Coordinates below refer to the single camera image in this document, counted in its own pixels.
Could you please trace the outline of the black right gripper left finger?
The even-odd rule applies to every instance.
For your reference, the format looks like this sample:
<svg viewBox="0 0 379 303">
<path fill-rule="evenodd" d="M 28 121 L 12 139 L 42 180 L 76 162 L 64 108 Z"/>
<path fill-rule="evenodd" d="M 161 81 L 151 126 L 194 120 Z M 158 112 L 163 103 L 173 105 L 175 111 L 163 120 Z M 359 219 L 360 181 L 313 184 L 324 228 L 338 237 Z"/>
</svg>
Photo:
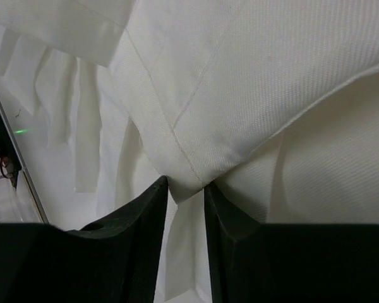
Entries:
<svg viewBox="0 0 379 303">
<path fill-rule="evenodd" d="M 168 181 L 80 230 L 0 223 L 0 302 L 152 302 Z"/>
</svg>

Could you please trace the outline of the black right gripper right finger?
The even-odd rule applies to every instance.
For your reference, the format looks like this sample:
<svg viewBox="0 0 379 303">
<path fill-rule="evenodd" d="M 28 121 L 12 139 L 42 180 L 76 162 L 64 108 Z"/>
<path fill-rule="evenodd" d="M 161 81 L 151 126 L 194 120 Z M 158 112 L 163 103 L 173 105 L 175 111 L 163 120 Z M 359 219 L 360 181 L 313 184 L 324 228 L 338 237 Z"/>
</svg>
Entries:
<svg viewBox="0 0 379 303">
<path fill-rule="evenodd" d="M 204 190 L 214 302 L 379 302 L 379 225 L 260 223 Z"/>
</svg>

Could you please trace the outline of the white pleated skirt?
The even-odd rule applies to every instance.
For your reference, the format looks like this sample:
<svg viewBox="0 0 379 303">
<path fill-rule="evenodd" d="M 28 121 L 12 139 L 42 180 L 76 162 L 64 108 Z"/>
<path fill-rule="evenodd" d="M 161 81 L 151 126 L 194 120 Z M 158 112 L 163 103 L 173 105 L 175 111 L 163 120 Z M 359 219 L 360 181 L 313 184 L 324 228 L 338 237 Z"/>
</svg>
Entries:
<svg viewBox="0 0 379 303">
<path fill-rule="evenodd" d="M 210 181 L 267 223 L 379 223 L 379 1 L 0 1 L 0 25 L 52 134 L 43 48 L 97 68 L 101 213 L 171 180 L 161 299 L 210 299 Z"/>
</svg>

